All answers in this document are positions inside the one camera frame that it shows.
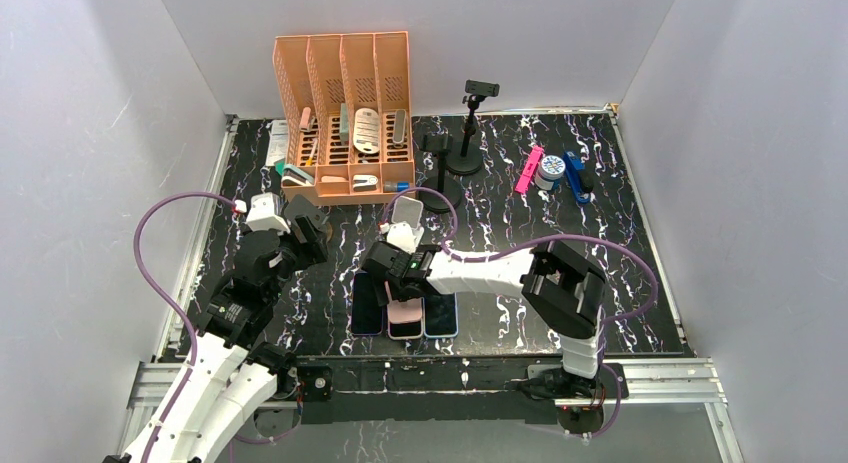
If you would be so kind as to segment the magenta-edged black smartphone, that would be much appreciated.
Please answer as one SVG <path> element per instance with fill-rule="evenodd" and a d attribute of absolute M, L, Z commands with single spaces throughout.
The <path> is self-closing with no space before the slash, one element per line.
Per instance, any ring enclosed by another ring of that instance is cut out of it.
<path fill-rule="evenodd" d="M 354 336 L 376 336 L 385 326 L 385 289 L 372 276 L 359 271 L 353 279 L 350 331 Z"/>

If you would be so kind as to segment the blue-edged smartphone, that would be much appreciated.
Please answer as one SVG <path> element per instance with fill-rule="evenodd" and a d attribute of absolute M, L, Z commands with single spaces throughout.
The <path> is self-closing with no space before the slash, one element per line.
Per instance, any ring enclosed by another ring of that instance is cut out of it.
<path fill-rule="evenodd" d="M 459 330 L 456 295 L 426 296 L 423 304 L 423 327 L 426 338 L 456 337 Z"/>

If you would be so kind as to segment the black round-base phone stand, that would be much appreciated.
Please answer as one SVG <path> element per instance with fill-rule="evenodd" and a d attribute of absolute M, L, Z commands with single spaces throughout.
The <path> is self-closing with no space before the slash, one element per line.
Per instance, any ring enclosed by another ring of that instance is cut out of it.
<path fill-rule="evenodd" d="M 456 210 L 463 198 L 461 185 L 447 171 L 447 157 L 453 145 L 454 140 L 449 134 L 426 134 L 420 145 L 422 152 L 435 157 L 436 174 L 419 185 L 418 199 L 426 210 L 436 214 Z"/>

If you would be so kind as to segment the black tall phone stand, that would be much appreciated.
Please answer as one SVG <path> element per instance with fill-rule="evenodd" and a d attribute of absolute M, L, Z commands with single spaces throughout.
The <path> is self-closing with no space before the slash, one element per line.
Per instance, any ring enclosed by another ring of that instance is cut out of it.
<path fill-rule="evenodd" d="M 476 111 L 487 98 L 494 98 L 499 95 L 500 85 L 467 80 L 464 92 L 462 102 L 468 108 L 468 115 L 463 127 L 462 143 L 458 149 L 452 150 L 447 157 L 447 170 L 458 176 L 472 175 L 483 166 L 482 151 L 478 146 L 471 144 L 471 139 L 477 132 Z"/>

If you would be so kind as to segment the pink-cased tall smartphone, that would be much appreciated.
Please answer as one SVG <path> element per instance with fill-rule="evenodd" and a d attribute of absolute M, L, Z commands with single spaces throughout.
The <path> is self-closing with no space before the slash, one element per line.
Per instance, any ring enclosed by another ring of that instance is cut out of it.
<path fill-rule="evenodd" d="M 413 340 L 422 338 L 424 334 L 423 320 L 418 318 L 409 322 L 389 321 L 387 335 L 391 340 Z"/>

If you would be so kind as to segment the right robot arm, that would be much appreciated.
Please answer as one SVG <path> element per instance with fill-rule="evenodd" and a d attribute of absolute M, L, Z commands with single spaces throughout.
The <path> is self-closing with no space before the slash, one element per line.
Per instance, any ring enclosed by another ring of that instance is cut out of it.
<path fill-rule="evenodd" d="M 430 295 L 492 294 L 522 299 L 560 337 L 565 388 L 590 396 L 603 382 L 599 363 L 602 270 L 562 241 L 529 243 L 511 253 L 413 252 L 374 243 L 361 269 L 397 301 Z"/>

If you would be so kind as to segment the white folding phone stand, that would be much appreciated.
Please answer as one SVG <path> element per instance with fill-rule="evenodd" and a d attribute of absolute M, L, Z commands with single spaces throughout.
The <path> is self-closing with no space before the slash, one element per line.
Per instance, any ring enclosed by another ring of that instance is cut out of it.
<path fill-rule="evenodd" d="M 421 201 L 407 196 L 400 196 L 392 207 L 391 218 L 388 223 L 408 223 L 420 237 L 419 245 L 424 234 L 424 228 L 421 225 L 423 209 L 424 205 Z"/>

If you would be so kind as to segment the teal small box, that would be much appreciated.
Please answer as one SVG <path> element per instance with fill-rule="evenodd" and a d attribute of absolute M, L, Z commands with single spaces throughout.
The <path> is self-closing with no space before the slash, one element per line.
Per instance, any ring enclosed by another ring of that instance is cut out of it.
<path fill-rule="evenodd" d="M 308 187 L 315 185 L 315 178 L 296 165 L 278 162 L 275 164 L 275 170 L 281 176 L 281 183 L 284 187 Z"/>

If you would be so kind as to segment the white stapler in organizer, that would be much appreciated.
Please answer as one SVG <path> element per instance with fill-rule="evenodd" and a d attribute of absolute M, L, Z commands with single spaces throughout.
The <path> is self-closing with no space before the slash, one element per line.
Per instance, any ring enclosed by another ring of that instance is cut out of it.
<path fill-rule="evenodd" d="M 355 174 L 352 177 L 352 190 L 354 192 L 376 191 L 379 178 L 371 174 Z"/>

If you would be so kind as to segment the grey bottle blue cap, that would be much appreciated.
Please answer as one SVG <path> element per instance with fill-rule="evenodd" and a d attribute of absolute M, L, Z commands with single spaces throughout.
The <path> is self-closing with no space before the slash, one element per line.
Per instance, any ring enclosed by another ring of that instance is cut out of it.
<path fill-rule="evenodd" d="M 410 188 L 410 183 L 408 181 L 390 181 L 386 180 L 383 182 L 383 191 L 385 193 L 399 193 L 406 191 Z"/>

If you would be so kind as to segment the white oval label tag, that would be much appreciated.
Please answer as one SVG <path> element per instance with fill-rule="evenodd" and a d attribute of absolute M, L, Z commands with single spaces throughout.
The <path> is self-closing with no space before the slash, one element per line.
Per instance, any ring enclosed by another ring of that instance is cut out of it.
<path fill-rule="evenodd" d="M 374 155 L 380 151 L 379 113 L 370 108 L 360 108 L 354 114 L 352 144 L 357 152 Z"/>

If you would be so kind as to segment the green white small box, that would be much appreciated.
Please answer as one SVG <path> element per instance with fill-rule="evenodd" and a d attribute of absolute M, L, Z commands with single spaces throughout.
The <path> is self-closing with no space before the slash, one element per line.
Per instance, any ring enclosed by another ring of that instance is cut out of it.
<path fill-rule="evenodd" d="M 349 110 L 348 110 L 348 105 L 346 103 L 342 103 L 340 105 L 339 139 L 340 139 L 340 142 L 342 144 L 344 144 L 345 146 L 349 145 L 350 124 L 349 124 Z"/>

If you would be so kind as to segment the orange plastic file organizer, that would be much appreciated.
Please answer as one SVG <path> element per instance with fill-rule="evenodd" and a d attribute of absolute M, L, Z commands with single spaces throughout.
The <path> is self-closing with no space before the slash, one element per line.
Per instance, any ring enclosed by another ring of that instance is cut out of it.
<path fill-rule="evenodd" d="M 376 204 L 413 186 L 407 32 L 279 36 L 273 65 L 289 133 L 285 196 Z"/>

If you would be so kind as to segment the blue stapler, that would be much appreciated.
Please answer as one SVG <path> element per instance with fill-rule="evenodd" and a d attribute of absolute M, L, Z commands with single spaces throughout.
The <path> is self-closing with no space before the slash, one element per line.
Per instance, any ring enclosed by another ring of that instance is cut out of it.
<path fill-rule="evenodd" d="M 579 205 L 588 204 L 594 190 L 592 174 L 585 168 L 584 163 L 576 153 L 566 151 L 563 159 L 566 165 L 565 176 L 576 203 Z"/>

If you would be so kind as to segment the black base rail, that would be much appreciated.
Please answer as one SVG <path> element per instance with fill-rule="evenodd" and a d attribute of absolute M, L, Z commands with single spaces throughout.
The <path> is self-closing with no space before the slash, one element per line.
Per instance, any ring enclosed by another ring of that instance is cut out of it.
<path fill-rule="evenodd" d="M 259 410 L 301 410 L 306 425 L 517 420 L 593 432 L 636 400 L 635 379 L 616 361 L 578 377 L 552 357 L 315 357 L 290 359 Z"/>

